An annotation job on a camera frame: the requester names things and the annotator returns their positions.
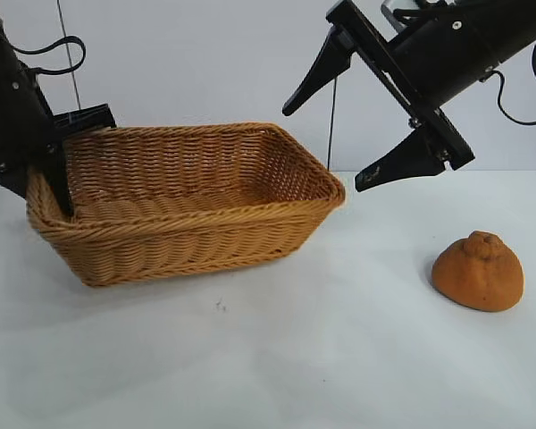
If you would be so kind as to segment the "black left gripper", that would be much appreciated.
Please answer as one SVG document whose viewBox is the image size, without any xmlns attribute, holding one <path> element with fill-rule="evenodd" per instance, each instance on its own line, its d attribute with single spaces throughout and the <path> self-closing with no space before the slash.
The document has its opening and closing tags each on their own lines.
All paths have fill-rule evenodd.
<svg viewBox="0 0 536 429">
<path fill-rule="evenodd" d="M 25 198 L 27 166 L 33 166 L 43 173 L 66 216 L 73 216 L 74 209 L 63 142 L 84 132 L 116 126 L 107 104 L 53 113 L 38 76 L 73 72 L 72 68 L 0 68 L 0 186 Z"/>
</svg>

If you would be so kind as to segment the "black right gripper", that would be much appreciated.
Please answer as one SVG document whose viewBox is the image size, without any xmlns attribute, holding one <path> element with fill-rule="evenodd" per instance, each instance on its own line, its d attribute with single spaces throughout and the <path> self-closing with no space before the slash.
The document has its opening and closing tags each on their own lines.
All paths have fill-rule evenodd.
<svg viewBox="0 0 536 429">
<path fill-rule="evenodd" d="M 327 12 L 331 24 L 307 75 L 282 107 L 291 116 L 349 69 L 358 56 L 406 111 L 412 132 L 355 177 L 362 192 L 393 181 L 436 176 L 449 164 L 474 160 L 472 149 L 441 107 L 475 83 L 492 63 L 465 12 L 446 1 L 385 1 L 381 11 L 397 32 L 384 37 L 352 1 Z"/>
</svg>

